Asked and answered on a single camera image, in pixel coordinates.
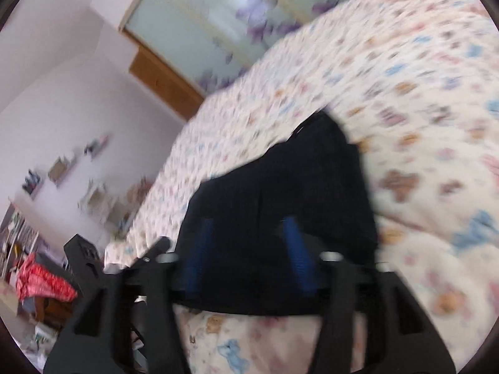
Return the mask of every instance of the red cloth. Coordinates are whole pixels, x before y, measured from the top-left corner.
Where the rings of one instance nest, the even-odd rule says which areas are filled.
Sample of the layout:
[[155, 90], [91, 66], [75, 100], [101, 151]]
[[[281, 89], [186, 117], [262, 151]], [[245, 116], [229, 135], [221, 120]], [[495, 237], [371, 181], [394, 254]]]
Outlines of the red cloth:
[[63, 278], [48, 272], [34, 262], [35, 254], [28, 256], [17, 273], [16, 291], [19, 301], [29, 297], [55, 298], [71, 302], [78, 295], [75, 289]]

